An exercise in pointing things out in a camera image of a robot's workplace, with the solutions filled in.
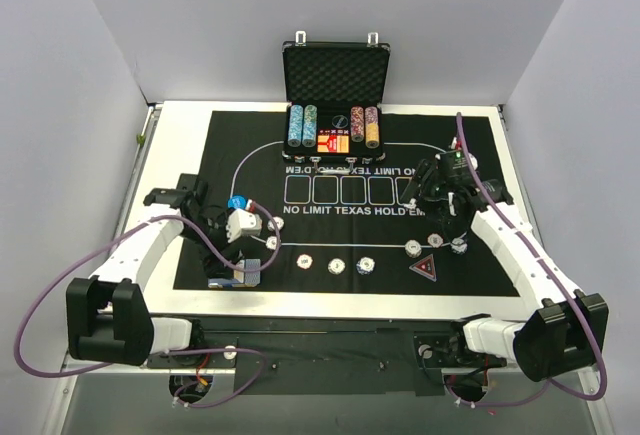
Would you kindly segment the blue small blind button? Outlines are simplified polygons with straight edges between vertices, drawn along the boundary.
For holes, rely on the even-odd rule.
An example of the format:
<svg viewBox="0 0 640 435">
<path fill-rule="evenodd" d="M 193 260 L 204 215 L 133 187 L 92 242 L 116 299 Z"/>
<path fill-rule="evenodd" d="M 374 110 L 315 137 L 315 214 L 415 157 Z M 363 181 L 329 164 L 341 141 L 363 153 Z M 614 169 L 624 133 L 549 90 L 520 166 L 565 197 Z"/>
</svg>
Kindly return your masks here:
<svg viewBox="0 0 640 435">
<path fill-rule="evenodd" d="M 244 196 L 233 195 L 227 202 L 227 207 L 230 209 L 242 209 L 247 206 L 247 200 Z"/>
</svg>

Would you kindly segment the blue playing card deck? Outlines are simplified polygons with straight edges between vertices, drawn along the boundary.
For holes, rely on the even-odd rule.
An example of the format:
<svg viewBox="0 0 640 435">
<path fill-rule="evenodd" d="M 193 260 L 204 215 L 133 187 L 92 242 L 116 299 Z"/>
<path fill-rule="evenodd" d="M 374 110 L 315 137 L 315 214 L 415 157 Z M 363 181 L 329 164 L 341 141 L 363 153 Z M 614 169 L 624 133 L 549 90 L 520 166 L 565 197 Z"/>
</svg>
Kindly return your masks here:
<svg viewBox="0 0 640 435">
<path fill-rule="evenodd" d="M 224 267 L 208 277 L 209 289 L 255 288 L 261 283 L 260 260 L 245 259 L 238 262 L 240 270 Z"/>
</svg>

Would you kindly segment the red triangular dealer marker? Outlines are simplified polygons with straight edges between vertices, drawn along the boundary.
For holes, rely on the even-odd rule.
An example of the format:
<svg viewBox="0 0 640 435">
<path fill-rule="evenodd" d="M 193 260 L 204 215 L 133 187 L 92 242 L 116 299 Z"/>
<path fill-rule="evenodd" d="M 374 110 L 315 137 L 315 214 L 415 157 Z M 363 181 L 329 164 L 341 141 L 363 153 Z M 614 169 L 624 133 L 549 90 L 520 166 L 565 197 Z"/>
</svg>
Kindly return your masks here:
<svg viewBox="0 0 640 435">
<path fill-rule="evenodd" d="M 437 280 L 435 260 L 432 254 L 413 263 L 409 269 L 432 282 Z"/>
</svg>

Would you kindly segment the red chip stack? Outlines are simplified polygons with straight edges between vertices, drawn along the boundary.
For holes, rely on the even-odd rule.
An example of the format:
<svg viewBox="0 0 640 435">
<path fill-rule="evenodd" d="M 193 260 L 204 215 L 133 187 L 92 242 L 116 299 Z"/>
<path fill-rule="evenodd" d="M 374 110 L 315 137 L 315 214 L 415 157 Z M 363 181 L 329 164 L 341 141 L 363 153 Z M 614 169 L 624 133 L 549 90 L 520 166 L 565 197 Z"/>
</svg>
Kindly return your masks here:
<svg viewBox="0 0 640 435">
<path fill-rule="evenodd" d="M 300 269 L 308 270 L 313 264 L 313 258 L 308 254 L 301 254 L 297 258 L 296 264 Z"/>
</svg>

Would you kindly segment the blue chip stack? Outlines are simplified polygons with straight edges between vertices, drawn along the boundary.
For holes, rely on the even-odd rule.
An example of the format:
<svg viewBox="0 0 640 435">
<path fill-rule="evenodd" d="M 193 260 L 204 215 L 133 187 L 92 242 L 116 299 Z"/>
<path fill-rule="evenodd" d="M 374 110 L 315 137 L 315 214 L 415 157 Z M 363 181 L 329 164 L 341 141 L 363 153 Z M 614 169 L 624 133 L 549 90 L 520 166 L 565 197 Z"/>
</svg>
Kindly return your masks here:
<svg viewBox="0 0 640 435">
<path fill-rule="evenodd" d="M 375 270 L 375 260 L 371 257 L 362 257 L 356 263 L 356 271 L 361 275 L 372 274 Z"/>
</svg>

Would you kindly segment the grey chip stack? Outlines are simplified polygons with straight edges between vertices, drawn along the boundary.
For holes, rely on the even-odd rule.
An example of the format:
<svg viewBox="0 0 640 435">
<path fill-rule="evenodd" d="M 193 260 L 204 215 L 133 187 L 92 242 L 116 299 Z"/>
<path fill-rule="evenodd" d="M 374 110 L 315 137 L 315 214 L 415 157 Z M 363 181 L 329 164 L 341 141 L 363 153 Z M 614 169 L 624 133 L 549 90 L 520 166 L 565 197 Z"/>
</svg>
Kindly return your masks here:
<svg viewBox="0 0 640 435">
<path fill-rule="evenodd" d="M 344 272 L 346 264 L 342 259 L 334 258 L 328 263 L 328 271 L 333 275 L 338 275 Z"/>
</svg>

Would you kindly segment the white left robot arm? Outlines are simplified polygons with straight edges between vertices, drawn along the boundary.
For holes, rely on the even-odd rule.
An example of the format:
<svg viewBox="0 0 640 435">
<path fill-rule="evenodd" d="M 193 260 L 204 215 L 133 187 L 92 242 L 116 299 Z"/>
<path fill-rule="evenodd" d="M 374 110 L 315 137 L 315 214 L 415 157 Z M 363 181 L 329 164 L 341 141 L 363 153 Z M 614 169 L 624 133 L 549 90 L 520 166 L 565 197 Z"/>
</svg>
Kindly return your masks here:
<svg viewBox="0 0 640 435">
<path fill-rule="evenodd" d="M 69 352 L 76 360 L 139 366 L 170 352 L 181 365 L 200 363 L 204 339 L 184 318 L 153 317 L 143 290 L 169 245 L 178 237 L 214 246 L 229 260 L 232 244 L 261 222 L 243 206 L 216 220 L 203 214 L 207 184 L 183 175 L 173 189 L 154 188 L 143 200 L 137 227 L 90 277 L 66 290 Z"/>
</svg>

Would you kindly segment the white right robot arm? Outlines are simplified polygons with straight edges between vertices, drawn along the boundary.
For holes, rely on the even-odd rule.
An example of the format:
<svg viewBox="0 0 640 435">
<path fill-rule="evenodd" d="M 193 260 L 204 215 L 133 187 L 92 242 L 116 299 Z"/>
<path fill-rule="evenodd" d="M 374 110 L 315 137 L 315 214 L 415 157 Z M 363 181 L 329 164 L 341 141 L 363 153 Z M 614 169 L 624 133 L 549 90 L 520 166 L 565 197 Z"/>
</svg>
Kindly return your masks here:
<svg viewBox="0 0 640 435">
<path fill-rule="evenodd" d="M 532 381 L 603 365 L 608 306 L 585 294 L 535 239 L 506 186 L 480 180 L 473 156 L 454 149 L 421 160 L 401 201 L 457 231 L 451 249 L 481 240 L 508 276 L 530 315 L 524 322 L 489 314 L 463 320 L 447 338 L 449 357 L 468 364 L 480 354 L 516 363 Z"/>
</svg>

